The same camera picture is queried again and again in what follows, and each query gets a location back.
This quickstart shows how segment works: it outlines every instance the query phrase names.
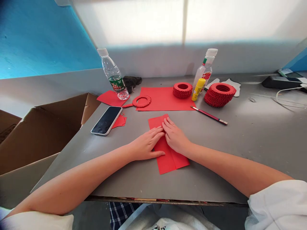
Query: red paper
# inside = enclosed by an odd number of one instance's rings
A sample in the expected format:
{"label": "red paper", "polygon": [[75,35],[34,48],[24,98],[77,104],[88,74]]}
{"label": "red paper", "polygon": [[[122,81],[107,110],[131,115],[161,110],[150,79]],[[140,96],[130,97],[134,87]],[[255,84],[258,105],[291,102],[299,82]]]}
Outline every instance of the red paper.
{"label": "red paper", "polygon": [[117,97],[116,92],[109,90],[109,91],[101,94],[97,98],[97,100],[101,101],[105,104],[108,104],[110,106],[122,106],[128,99],[127,100],[121,100]]}
{"label": "red paper", "polygon": [[119,117],[117,118],[116,122],[114,123],[112,128],[116,128],[118,126],[125,126],[126,124],[126,117],[123,117],[122,115],[119,115]]}
{"label": "red paper", "polygon": [[173,87],[160,88],[141,88],[140,95],[151,97],[151,103],[143,108],[137,108],[138,111],[174,111],[174,110],[194,110],[191,106],[196,107],[192,96],[179,99],[173,95]]}
{"label": "red paper", "polygon": [[[149,128],[155,128],[162,125],[164,118],[167,118],[168,114],[163,116],[148,119]],[[166,142],[165,137],[161,137],[160,140],[154,146],[155,151],[164,151],[165,155],[157,157],[157,163],[159,173],[164,174],[178,168],[189,165],[189,160],[180,153],[175,152]]]}

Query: hand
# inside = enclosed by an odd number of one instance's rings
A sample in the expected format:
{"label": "hand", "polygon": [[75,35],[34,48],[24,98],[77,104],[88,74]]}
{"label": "hand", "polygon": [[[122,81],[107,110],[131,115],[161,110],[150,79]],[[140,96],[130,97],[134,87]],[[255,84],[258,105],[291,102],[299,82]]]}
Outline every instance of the hand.
{"label": "hand", "polygon": [[168,117],[167,120],[164,118],[162,122],[164,131],[166,132],[165,138],[168,145],[176,152],[185,155],[191,146],[191,142],[185,136],[180,128],[178,128],[174,122]]}
{"label": "hand", "polygon": [[127,145],[129,153],[131,154],[131,161],[135,160],[147,160],[161,155],[165,155],[163,151],[152,152],[152,149],[158,142],[158,140],[163,137],[165,133],[161,126],[153,128],[143,135],[139,136],[137,139],[132,141]]}

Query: metal table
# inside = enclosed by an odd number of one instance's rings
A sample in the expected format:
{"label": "metal table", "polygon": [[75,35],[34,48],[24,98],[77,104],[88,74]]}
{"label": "metal table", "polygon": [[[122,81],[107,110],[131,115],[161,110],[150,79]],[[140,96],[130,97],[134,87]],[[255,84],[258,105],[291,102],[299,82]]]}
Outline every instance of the metal table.
{"label": "metal table", "polygon": [[[101,103],[54,160],[35,189],[79,164],[128,144],[149,130],[149,118],[165,113],[196,144],[245,157],[296,179],[307,180],[304,147],[307,109],[277,104],[272,99],[277,89],[264,88],[260,84],[267,77],[265,75],[215,77],[221,81],[232,78],[242,83],[240,96],[223,108],[213,108],[202,98],[197,100],[196,106],[227,121],[228,126],[197,111],[136,111],[135,107],[129,107],[123,110],[127,116],[124,127],[112,129],[108,136],[96,136],[90,130],[108,108]],[[193,77],[145,78],[127,103],[139,95],[141,87],[170,87],[181,81],[192,83]],[[284,91],[281,97],[287,97],[289,103],[307,104],[307,94],[298,90]],[[247,198],[220,176],[196,162],[190,163],[187,167],[160,175],[156,159],[132,162],[107,178],[92,195],[246,204]]]}

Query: glue stick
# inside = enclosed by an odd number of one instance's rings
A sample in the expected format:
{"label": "glue stick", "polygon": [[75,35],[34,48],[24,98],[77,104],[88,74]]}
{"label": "glue stick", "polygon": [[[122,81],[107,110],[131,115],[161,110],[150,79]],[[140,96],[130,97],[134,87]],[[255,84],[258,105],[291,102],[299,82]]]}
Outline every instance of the glue stick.
{"label": "glue stick", "polygon": [[199,93],[201,92],[202,87],[205,85],[206,80],[203,78],[198,79],[198,82],[196,84],[196,87],[194,89],[193,95],[192,95],[192,101],[196,101]]}

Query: white bottle cap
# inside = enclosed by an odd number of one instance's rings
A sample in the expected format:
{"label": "white bottle cap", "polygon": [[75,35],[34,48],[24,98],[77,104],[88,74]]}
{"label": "white bottle cap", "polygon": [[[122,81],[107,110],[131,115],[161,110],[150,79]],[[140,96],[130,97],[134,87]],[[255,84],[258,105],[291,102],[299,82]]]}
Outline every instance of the white bottle cap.
{"label": "white bottle cap", "polygon": [[215,57],[218,49],[210,48],[207,50],[206,56]]}
{"label": "white bottle cap", "polygon": [[99,53],[99,55],[100,56],[108,56],[109,55],[109,53],[108,53],[108,51],[107,51],[107,49],[106,48],[101,48],[101,49],[97,49],[97,52]]}

